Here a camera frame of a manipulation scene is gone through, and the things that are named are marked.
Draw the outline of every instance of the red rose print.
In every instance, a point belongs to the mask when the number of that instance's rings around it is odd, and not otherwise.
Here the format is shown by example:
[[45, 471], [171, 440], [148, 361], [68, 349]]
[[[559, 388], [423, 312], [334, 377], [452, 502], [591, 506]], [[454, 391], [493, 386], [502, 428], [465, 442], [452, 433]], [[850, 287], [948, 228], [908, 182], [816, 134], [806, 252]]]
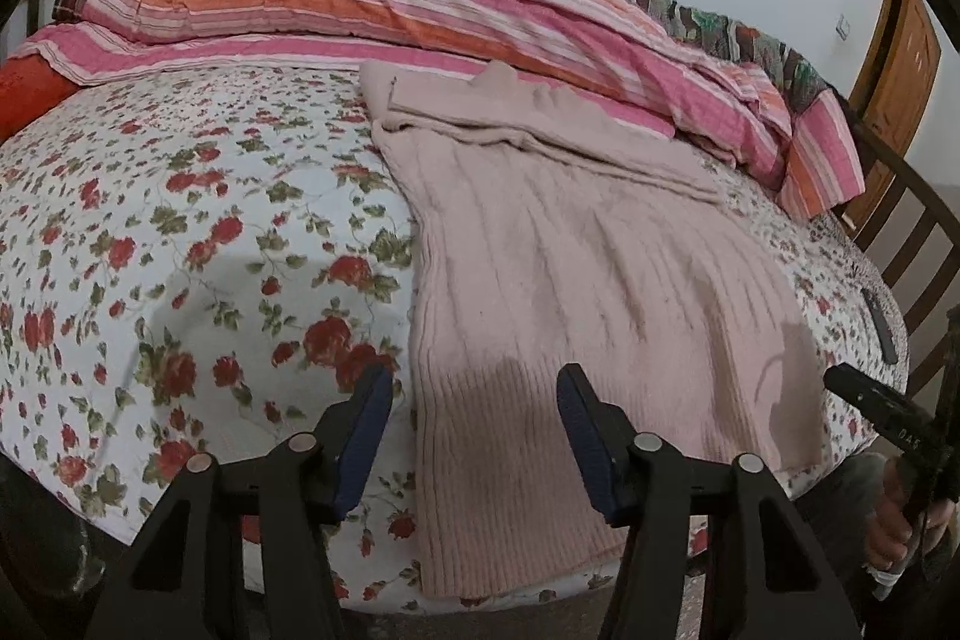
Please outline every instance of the red rose print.
[[370, 170], [367, 169], [367, 167], [361, 167], [358, 164], [341, 164], [339, 167], [333, 167], [333, 173], [338, 177], [366, 177], [370, 174]]
[[707, 530], [702, 528], [698, 533], [693, 535], [693, 550], [691, 551], [693, 555], [702, 554], [707, 550]]
[[62, 231], [64, 231], [64, 229], [62, 229], [59, 224], [47, 226], [45, 229], [43, 229], [43, 231], [40, 232], [40, 242], [43, 242], [44, 244], [54, 244], [54, 242], [56, 242], [56, 238], [59, 237]]
[[280, 293], [280, 280], [277, 280], [276, 277], [267, 277], [263, 281], [263, 285], [260, 286], [260, 292], [264, 296], [272, 296], [275, 293]]
[[83, 183], [83, 186], [80, 188], [80, 201], [83, 202], [83, 208], [85, 210], [93, 210], [100, 205], [100, 192], [97, 190], [97, 186], [100, 184], [100, 180], [96, 177], [89, 182]]
[[367, 588], [363, 590], [363, 601], [368, 603], [371, 600], [375, 600], [376, 595], [379, 594], [386, 585], [384, 581], [376, 581], [374, 584], [367, 586]]
[[357, 287], [360, 290], [370, 286], [371, 277], [373, 276], [371, 275], [370, 264], [367, 263], [367, 259], [360, 258], [360, 256], [341, 256], [331, 263], [330, 271], [328, 271], [330, 282], [339, 280], [341, 283]]
[[163, 362], [163, 389], [174, 399], [178, 396], [193, 396], [193, 384], [197, 380], [197, 365], [189, 353], [174, 351]]
[[79, 456], [64, 456], [56, 465], [56, 477], [68, 488], [73, 488], [86, 475], [86, 461]]
[[210, 239], [217, 244], [230, 244], [243, 233], [243, 221], [236, 215], [220, 218], [210, 229]]
[[210, 263], [217, 254], [217, 244], [212, 239], [204, 239], [203, 242], [194, 242], [186, 253], [186, 266], [190, 271], [203, 271], [203, 267]]
[[236, 386], [243, 380], [243, 369], [233, 356], [221, 356], [213, 365], [213, 381], [221, 389], [224, 386]]
[[280, 423], [280, 419], [283, 417], [280, 415], [280, 411], [277, 410], [277, 405], [272, 402], [267, 402], [263, 405], [263, 414], [267, 416], [267, 420], [270, 423]]
[[337, 387], [341, 393], [353, 393], [353, 387], [369, 363], [379, 363], [390, 370], [397, 369], [397, 363], [392, 356], [378, 353], [373, 345], [362, 342], [337, 362]]
[[295, 342], [281, 342], [274, 348], [274, 355], [272, 356], [272, 364], [274, 366], [280, 366], [283, 362], [286, 362], [296, 353], [296, 348], [298, 348]]
[[37, 325], [37, 340], [42, 347], [50, 347], [54, 341], [54, 311], [45, 307], [40, 314], [40, 323]]
[[253, 545], [260, 544], [260, 516], [245, 515], [240, 519], [240, 534]]
[[395, 540], [405, 540], [416, 531], [416, 521], [409, 510], [395, 512], [390, 516], [387, 531], [394, 535]]
[[61, 429], [61, 439], [64, 441], [64, 451], [68, 451], [71, 448], [76, 448], [77, 443], [80, 441], [77, 437], [77, 433], [73, 431], [73, 428], [64, 424], [64, 427]]
[[36, 313], [27, 313], [23, 316], [23, 341], [27, 343], [27, 350], [37, 352], [40, 346], [40, 319]]
[[174, 410], [171, 410], [170, 425], [178, 432], [182, 432], [184, 429], [186, 429], [186, 415], [184, 415], [184, 408], [175, 408]]
[[160, 445], [160, 456], [157, 457], [157, 468], [166, 480], [173, 480], [176, 473], [197, 453], [193, 445], [185, 439], [175, 439]]
[[176, 172], [167, 180], [167, 191], [171, 194], [182, 194], [197, 181], [197, 175], [192, 172]]
[[114, 239], [112, 244], [110, 244], [110, 252], [107, 257], [110, 266], [120, 271], [120, 269], [126, 266], [131, 258], [133, 258], [134, 249], [136, 249], [136, 242], [133, 242], [132, 237]]
[[201, 175], [197, 175], [196, 183], [202, 188], [209, 188], [214, 183], [220, 182], [223, 178], [224, 172], [210, 170], [210, 172], [203, 172]]
[[336, 366], [350, 343], [350, 328], [339, 317], [329, 316], [314, 323], [304, 335], [304, 352], [310, 363]]
[[347, 589], [347, 584], [343, 578], [341, 578], [336, 573], [330, 573], [333, 575], [333, 594], [338, 600], [348, 600], [350, 597], [349, 589]]

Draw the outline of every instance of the bed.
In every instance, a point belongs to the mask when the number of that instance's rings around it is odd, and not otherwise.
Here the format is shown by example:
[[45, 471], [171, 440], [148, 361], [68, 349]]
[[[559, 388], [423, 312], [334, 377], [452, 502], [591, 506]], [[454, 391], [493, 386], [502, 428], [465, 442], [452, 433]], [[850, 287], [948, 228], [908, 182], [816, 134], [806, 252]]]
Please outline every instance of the bed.
[[[52, 57], [66, 44], [44, 30], [31, 52]], [[416, 225], [371, 146], [357, 70], [377, 57], [469, 74], [476, 61], [282, 33], [206, 44], [171, 44], [149, 63], [138, 50], [122, 68], [91, 63], [71, 76], [88, 87], [0, 148], [4, 454], [128, 543], [192, 453], [259, 455], [311, 426], [366, 362], [381, 362], [395, 370], [384, 443], [360, 506], [328, 533], [343, 607], [428, 616], [594, 594], [601, 605], [616, 561], [474, 599], [431, 600], [419, 589], [406, 351]], [[914, 360], [908, 376], [907, 338], [960, 268], [960, 224], [869, 129], [855, 125], [853, 135], [866, 166], [896, 172], [856, 241], [831, 213], [797, 223], [755, 179], [698, 156], [728, 210], [793, 286], [822, 366], [846, 360], [912, 394], [943, 363], [944, 342]], [[881, 274], [863, 251], [907, 190], [926, 212]], [[890, 286], [936, 224], [954, 249], [901, 316]], [[877, 292], [892, 327], [893, 365], [881, 355], [863, 287]], [[331, 350], [347, 360], [319, 383], [316, 366]], [[820, 464], [779, 476], [792, 496], [874, 438], [826, 393], [822, 418]], [[703, 524], [690, 534], [691, 552], [703, 550]], [[262, 590], [256, 519], [245, 523], [245, 538], [248, 587]]]

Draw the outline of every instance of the gray floor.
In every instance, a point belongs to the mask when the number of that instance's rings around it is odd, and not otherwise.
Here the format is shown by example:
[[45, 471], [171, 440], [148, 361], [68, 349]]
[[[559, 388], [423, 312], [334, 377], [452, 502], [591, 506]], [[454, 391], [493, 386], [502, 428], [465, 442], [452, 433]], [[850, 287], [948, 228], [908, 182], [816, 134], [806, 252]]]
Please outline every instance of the gray floor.
[[[448, 616], [374, 616], [344, 612], [350, 640], [595, 640], [613, 589], [589, 591], [547, 605]], [[695, 640], [700, 628], [704, 576], [688, 578], [677, 640]], [[251, 612], [251, 640], [270, 640], [265, 617]]]

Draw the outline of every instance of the folded quilt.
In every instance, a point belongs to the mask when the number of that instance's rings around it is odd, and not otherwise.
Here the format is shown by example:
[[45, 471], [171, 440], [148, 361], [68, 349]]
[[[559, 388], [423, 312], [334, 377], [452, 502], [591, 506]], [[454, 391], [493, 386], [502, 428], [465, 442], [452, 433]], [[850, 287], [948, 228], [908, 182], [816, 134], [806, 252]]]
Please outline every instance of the folded quilt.
[[[504, 60], [659, 113], [709, 140], [771, 191], [799, 178], [793, 196], [779, 201], [797, 220], [863, 191], [853, 142], [846, 125], [833, 122], [843, 115], [829, 92], [794, 115], [761, 66], [676, 41], [630, 0], [58, 0], [55, 16], [152, 44], [307, 32]], [[794, 150], [799, 124], [817, 132]]]
[[565, 362], [690, 456], [817, 461], [821, 384], [796, 297], [685, 145], [504, 64], [464, 81], [371, 62], [361, 87], [421, 231], [426, 595], [502, 593], [622, 545], [566, 444]]

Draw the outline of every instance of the mattress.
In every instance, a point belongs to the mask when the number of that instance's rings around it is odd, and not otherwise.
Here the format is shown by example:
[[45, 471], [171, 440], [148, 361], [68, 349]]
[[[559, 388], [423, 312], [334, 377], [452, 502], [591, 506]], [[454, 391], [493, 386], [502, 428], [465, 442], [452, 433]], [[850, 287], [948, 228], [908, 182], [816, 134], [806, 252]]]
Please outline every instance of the mattress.
[[[131, 542], [199, 450], [259, 456], [312, 428], [370, 360], [395, 404], [357, 509], [328, 530], [345, 608], [510, 608], [610, 584], [617, 562], [483, 600], [419, 590], [416, 399], [407, 341], [416, 225], [370, 142], [355, 70], [186, 68], [87, 88], [9, 140], [0, 167], [0, 445], [66, 506]], [[784, 271], [822, 366], [903, 390], [904, 322], [832, 215], [792, 223], [707, 154], [727, 207]], [[901, 360], [883, 363], [872, 287]], [[332, 355], [336, 370], [328, 368]], [[874, 437], [824, 393], [821, 462]], [[256, 519], [248, 587], [262, 590]], [[702, 549], [702, 519], [691, 550]]]

